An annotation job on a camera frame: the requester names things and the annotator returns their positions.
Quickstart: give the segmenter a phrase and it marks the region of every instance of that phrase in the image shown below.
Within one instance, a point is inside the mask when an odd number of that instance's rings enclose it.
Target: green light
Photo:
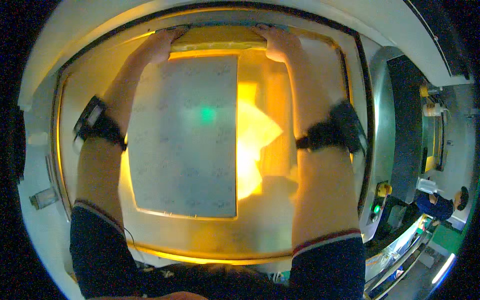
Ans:
[[[213,108],[203,107],[200,115],[203,124],[211,124],[215,120],[216,112]]]

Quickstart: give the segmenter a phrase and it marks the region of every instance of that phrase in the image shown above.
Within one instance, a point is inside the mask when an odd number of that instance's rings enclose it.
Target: forearm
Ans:
[[[103,96],[108,107],[107,115],[117,122],[123,135],[127,133],[135,90],[146,66],[136,59],[136,55],[134,52],[126,59]]]
[[[135,90],[144,69],[130,55],[102,97],[107,115],[125,135],[132,111]],[[123,226],[118,194],[122,150],[101,138],[89,138],[80,151],[76,198],[86,200],[107,212]]]
[[[288,55],[286,65],[293,97],[293,133],[299,138],[313,124],[327,120],[330,101],[303,49]]]
[[[293,97],[296,138],[313,124],[327,120],[330,99],[303,51],[287,60]],[[328,233],[358,228],[353,171],[348,151],[330,147],[297,154],[299,188],[295,203],[292,246]]]

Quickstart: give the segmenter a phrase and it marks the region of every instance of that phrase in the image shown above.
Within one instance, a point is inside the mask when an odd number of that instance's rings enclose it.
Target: cable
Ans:
[[[433,102],[431,99],[430,99],[430,96],[426,96],[427,98],[427,101],[430,101],[432,104],[434,104],[435,102]]]
[[[133,235],[130,233],[130,231],[128,231],[127,228],[124,227],[123,229],[125,229],[128,232],[128,234],[130,234],[130,237],[132,238],[133,247],[135,248],[135,250],[137,250],[138,254],[141,256],[143,263],[146,264],[143,254],[140,252],[140,250],[138,250],[137,246],[135,245],[135,240],[133,239]]]
[[[448,115],[450,116],[450,119],[453,119],[452,118],[452,113],[448,110],[448,108],[445,108],[445,106],[444,106],[444,111],[447,111]]]

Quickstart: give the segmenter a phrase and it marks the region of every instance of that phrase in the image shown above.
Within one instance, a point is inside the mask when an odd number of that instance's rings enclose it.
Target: black sleeve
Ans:
[[[362,299],[365,254],[358,229],[330,234],[295,249],[290,293],[295,299]]]
[[[123,232],[87,205],[72,209],[70,253],[85,298],[141,296],[139,272]]]

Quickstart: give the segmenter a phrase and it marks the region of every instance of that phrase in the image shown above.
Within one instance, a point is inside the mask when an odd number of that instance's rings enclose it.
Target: panel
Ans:
[[[395,104],[395,155],[392,196],[412,203],[422,158],[422,111],[419,87],[424,77],[405,56],[388,61]]]
[[[148,65],[129,125],[137,206],[183,216],[236,215],[237,57]]]

